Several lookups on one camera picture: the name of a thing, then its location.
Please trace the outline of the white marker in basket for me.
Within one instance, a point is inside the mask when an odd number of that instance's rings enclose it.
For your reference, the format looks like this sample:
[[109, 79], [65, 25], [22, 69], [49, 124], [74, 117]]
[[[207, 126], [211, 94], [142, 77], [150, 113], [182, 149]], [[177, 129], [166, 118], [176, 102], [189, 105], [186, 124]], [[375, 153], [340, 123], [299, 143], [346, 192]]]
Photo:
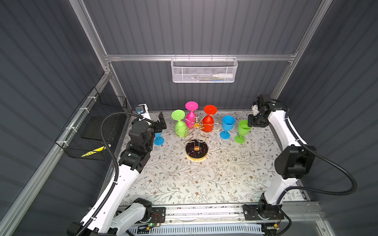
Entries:
[[228, 73], [213, 74], [212, 76], [209, 76], [208, 79], [210, 79], [210, 80], [232, 80], [232, 79], [234, 79], [234, 75], [228, 74]]

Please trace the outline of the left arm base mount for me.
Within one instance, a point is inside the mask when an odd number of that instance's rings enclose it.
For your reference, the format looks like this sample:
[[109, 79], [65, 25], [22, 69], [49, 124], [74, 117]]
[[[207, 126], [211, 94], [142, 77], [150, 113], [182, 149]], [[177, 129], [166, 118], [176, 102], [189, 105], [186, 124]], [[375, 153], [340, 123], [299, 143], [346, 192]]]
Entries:
[[137, 223], [158, 224], [165, 222], [166, 207], [154, 207], [150, 201], [143, 198], [137, 198], [125, 210], [131, 209], [135, 204], [140, 204], [144, 208], [144, 215], [140, 221], [137, 221]]

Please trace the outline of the blue wine glass front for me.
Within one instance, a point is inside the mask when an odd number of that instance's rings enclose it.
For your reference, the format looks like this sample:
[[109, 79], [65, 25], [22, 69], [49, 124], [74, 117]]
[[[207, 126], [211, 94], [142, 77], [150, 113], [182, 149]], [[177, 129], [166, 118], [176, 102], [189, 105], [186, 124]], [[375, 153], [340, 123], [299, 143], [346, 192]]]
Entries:
[[232, 116], [225, 116], [222, 118], [222, 129], [223, 131], [220, 133], [220, 137], [222, 139], [229, 139], [230, 138], [230, 130], [233, 129], [235, 124], [235, 118]]

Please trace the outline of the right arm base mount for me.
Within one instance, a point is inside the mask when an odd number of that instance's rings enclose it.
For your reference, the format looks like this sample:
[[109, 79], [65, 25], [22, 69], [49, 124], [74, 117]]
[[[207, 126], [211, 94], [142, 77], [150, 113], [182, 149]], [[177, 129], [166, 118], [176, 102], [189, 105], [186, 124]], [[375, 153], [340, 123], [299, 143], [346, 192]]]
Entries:
[[244, 204], [242, 206], [245, 220], [276, 220], [278, 223], [284, 219], [284, 215], [280, 212], [277, 205], [267, 202], [265, 195], [256, 204]]

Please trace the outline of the green wine glass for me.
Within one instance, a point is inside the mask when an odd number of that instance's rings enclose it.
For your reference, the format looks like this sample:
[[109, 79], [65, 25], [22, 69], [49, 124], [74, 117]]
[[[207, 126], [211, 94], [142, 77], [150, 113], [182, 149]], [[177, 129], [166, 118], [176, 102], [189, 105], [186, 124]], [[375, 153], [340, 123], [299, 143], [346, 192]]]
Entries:
[[245, 143], [245, 135], [247, 135], [251, 130], [248, 126], [248, 120], [241, 120], [238, 125], [238, 135], [234, 138], [235, 142], [239, 144]]
[[176, 121], [174, 127], [175, 134], [180, 138], [188, 136], [188, 127], [184, 121], [184, 118], [186, 117], [185, 112], [183, 110], [175, 110], [172, 112], [171, 117]]

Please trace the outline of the green wine glass front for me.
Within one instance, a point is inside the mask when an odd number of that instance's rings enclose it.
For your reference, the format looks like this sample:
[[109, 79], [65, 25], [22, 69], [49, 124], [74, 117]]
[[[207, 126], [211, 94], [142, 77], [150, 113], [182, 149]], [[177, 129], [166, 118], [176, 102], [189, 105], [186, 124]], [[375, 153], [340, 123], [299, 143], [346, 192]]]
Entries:
[[238, 135], [234, 138], [235, 142], [239, 144], [245, 143], [245, 135], [247, 135], [251, 130], [248, 126], [248, 120], [241, 120], [238, 125]]

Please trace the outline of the red wine glass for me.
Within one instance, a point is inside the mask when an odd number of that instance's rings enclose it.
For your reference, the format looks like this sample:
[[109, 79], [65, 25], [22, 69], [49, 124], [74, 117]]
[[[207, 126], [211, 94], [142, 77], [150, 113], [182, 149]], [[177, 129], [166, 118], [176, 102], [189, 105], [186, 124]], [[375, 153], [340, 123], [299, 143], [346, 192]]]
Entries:
[[202, 119], [202, 131], [210, 133], [214, 130], [215, 122], [213, 115], [215, 115], [217, 111], [218, 110], [214, 105], [206, 105], [204, 107], [204, 112], [206, 116]]

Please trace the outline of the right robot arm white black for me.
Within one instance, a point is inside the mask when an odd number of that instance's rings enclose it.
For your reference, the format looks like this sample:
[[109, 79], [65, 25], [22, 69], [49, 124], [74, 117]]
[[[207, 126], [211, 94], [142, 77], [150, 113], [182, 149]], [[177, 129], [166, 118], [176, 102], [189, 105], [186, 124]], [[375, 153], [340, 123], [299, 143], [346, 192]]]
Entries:
[[267, 94], [261, 94], [253, 103], [253, 113], [248, 115], [249, 127], [270, 127], [281, 154], [274, 161], [276, 175], [257, 207], [258, 214], [267, 219], [278, 212], [278, 205], [289, 187], [310, 172], [315, 156], [300, 143], [306, 143], [293, 127], [288, 117], [288, 107]]

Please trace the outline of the white mesh wall basket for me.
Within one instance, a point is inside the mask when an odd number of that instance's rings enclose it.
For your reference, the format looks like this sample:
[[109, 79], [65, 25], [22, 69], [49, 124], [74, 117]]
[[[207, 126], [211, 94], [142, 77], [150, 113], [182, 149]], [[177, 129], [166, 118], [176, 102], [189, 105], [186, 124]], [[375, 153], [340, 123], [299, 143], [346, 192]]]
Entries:
[[[170, 62], [174, 83], [233, 83], [238, 68], [235, 57], [173, 57]], [[213, 74], [233, 74], [232, 80], [210, 80]]]

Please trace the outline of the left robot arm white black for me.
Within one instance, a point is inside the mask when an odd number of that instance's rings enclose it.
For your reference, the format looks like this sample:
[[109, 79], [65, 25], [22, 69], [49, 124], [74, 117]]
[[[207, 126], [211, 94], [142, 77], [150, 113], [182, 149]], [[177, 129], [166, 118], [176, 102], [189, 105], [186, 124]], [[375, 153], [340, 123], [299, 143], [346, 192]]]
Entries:
[[126, 149], [120, 158], [112, 156], [113, 181], [82, 220], [71, 223], [67, 230], [69, 236], [121, 236], [135, 223], [147, 223], [151, 219], [152, 203], [142, 198], [116, 214], [128, 189], [149, 161], [156, 134], [166, 129], [162, 113], [157, 121], [150, 120], [148, 112], [139, 112], [134, 117]]

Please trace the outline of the blue wine glass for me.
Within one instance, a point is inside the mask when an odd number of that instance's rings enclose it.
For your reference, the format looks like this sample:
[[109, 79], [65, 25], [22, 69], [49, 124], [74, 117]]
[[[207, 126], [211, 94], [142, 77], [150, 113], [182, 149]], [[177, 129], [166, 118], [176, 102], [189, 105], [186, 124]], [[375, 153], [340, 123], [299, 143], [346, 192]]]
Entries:
[[220, 133], [220, 137], [222, 139], [229, 139], [230, 138], [230, 130], [233, 129], [235, 124], [235, 118], [232, 116], [225, 116], [222, 118], [222, 129], [223, 131]]
[[165, 143], [165, 139], [161, 136], [162, 133], [155, 133], [155, 139], [154, 139], [154, 144], [156, 146], [161, 146]]

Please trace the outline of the aluminium front rail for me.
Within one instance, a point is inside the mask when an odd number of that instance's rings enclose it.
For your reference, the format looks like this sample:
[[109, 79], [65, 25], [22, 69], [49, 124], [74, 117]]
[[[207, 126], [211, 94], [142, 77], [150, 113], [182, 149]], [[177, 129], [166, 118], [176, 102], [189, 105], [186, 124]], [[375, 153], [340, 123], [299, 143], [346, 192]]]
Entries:
[[[199, 205], [159, 205], [166, 207], [165, 222], [174, 224], [177, 222], [205, 222], [216, 221], [247, 221], [245, 220], [242, 206], [249, 203], [226, 203], [226, 204], [199, 204]], [[127, 207], [119, 206], [117, 215], [125, 211]], [[284, 202], [278, 206], [284, 217], [291, 221], [306, 221], [310, 215], [317, 215], [317, 222], [321, 231], [333, 236], [334, 232], [328, 221], [323, 219], [320, 205], [317, 202]]]

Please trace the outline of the pink wine glass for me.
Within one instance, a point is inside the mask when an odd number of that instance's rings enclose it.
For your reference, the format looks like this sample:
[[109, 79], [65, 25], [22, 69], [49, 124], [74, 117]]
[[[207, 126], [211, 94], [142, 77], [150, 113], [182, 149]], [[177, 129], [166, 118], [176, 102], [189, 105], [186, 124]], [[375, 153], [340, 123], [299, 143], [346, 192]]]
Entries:
[[189, 111], [186, 115], [185, 122], [188, 128], [192, 128], [195, 124], [195, 118], [197, 117], [195, 111], [199, 105], [194, 101], [189, 101], [185, 104], [185, 108]]

